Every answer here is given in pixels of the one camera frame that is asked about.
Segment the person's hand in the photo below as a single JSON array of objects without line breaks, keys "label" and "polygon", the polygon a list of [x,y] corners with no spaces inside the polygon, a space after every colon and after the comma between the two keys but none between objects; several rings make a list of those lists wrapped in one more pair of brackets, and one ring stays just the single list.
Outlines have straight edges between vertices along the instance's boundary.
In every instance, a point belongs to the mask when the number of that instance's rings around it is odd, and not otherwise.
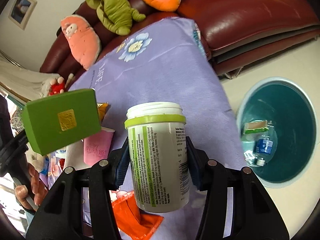
[{"label": "person's hand", "polygon": [[16,186],[15,196],[25,209],[36,211],[37,207],[41,205],[46,197],[48,190],[33,165],[28,164],[28,172],[31,177],[30,186],[34,194],[34,198],[29,196],[28,189],[25,185]]}]

